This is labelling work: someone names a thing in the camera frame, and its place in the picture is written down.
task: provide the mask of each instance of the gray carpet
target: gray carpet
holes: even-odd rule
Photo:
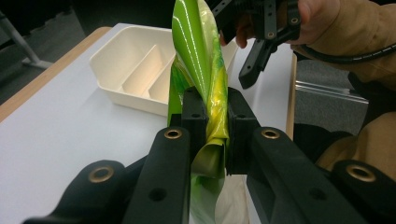
[[[26,41],[47,62],[56,62],[85,37],[73,12],[59,14],[36,29]],[[25,56],[17,46],[0,50],[0,104],[43,72],[21,64]],[[301,61],[297,66],[297,79],[301,81],[351,88],[347,72],[330,68],[322,63]],[[295,121],[314,124],[330,131],[357,133],[361,127],[365,104],[337,99],[314,93],[297,91]]]

